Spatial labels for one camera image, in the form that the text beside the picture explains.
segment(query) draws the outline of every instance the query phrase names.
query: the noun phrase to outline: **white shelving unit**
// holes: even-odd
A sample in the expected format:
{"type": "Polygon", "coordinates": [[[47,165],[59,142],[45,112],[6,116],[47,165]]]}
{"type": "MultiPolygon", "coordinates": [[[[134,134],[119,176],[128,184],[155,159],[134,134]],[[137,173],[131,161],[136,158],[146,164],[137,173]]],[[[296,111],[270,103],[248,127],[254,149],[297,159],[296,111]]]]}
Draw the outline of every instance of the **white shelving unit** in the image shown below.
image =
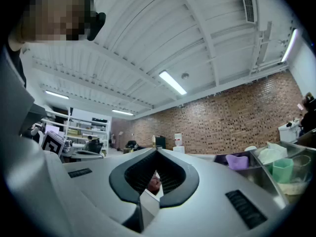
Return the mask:
{"type": "Polygon", "coordinates": [[[76,136],[72,136],[72,135],[69,135],[68,134],[68,129],[71,128],[71,129],[76,129],[76,130],[80,130],[80,131],[88,131],[88,132],[91,132],[91,136],[93,137],[97,137],[96,134],[102,134],[102,135],[106,135],[105,139],[100,139],[100,140],[103,140],[105,141],[106,145],[103,144],[103,148],[102,150],[105,150],[106,153],[109,152],[109,136],[110,136],[110,131],[109,131],[109,127],[110,127],[110,122],[108,121],[107,123],[103,123],[103,122],[98,122],[98,121],[92,121],[92,120],[85,120],[85,119],[81,119],[81,118],[74,118],[72,116],[70,116],[70,110],[68,109],[68,115],[66,114],[62,114],[62,113],[58,113],[58,112],[54,112],[54,111],[51,111],[51,110],[46,110],[47,113],[50,113],[50,114],[54,114],[55,116],[59,116],[59,117],[63,117],[63,118],[67,118],[67,122],[66,124],[61,124],[61,123],[57,123],[57,122],[54,122],[54,121],[50,121],[48,119],[42,119],[41,121],[43,123],[49,123],[49,124],[55,124],[55,125],[59,125],[59,126],[63,126],[66,128],[66,132],[65,132],[65,135],[64,135],[64,139],[66,140],[67,138],[70,138],[70,139],[77,139],[77,140],[87,140],[86,138],[82,138],[82,137],[76,137],[76,136]],[[73,121],[72,122],[75,122],[75,123],[78,123],[78,124],[90,124],[90,125],[94,125],[94,126],[103,126],[105,128],[106,131],[100,131],[100,130],[92,130],[92,129],[86,129],[86,128],[81,128],[81,127],[78,127],[78,126],[73,126],[73,125],[70,125],[70,119],[72,119],[73,121]]]}

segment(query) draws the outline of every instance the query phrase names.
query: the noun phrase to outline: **floor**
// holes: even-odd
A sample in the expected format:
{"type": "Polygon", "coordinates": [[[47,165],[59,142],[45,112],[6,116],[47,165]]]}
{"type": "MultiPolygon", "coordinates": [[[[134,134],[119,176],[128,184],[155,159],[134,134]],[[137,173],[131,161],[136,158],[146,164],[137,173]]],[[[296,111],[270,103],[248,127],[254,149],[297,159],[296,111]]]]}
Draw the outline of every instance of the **floor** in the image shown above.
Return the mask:
{"type": "Polygon", "coordinates": [[[121,156],[121,155],[123,155],[123,152],[117,151],[115,148],[109,148],[109,152],[107,153],[105,158],[116,157],[116,156],[121,156]]]}

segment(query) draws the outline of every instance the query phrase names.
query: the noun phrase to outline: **person's hand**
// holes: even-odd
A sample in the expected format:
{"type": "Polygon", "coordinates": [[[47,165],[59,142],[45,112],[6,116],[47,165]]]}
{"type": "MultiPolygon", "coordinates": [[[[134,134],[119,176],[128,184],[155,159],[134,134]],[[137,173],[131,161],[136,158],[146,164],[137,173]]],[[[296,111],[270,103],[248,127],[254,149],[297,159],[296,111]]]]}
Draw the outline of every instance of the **person's hand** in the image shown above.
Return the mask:
{"type": "Polygon", "coordinates": [[[153,194],[157,194],[160,189],[160,186],[161,186],[160,179],[157,176],[153,175],[152,179],[150,180],[148,184],[147,190],[149,190],[153,194]]]}

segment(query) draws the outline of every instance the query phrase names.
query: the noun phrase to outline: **person's neck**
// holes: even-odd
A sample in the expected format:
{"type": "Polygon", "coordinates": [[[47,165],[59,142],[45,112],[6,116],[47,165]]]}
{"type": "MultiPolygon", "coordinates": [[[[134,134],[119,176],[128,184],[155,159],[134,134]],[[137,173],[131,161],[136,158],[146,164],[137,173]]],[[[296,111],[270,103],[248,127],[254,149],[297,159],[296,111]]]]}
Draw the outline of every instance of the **person's neck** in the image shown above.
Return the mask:
{"type": "Polygon", "coordinates": [[[24,45],[21,36],[21,22],[19,22],[11,31],[8,36],[8,45],[12,51],[18,51],[24,45]]]}

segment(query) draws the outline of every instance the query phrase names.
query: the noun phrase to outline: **green cup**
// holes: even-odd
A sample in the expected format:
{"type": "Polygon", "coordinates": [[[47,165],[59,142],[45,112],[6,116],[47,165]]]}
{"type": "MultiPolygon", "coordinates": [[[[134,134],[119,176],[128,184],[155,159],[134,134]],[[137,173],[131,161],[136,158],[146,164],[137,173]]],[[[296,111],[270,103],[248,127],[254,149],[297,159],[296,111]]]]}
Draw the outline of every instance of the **green cup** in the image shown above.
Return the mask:
{"type": "Polygon", "coordinates": [[[272,176],[277,183],[288,184],[291,181],[294,162],[283,158],[273,162],[272,176]]]}

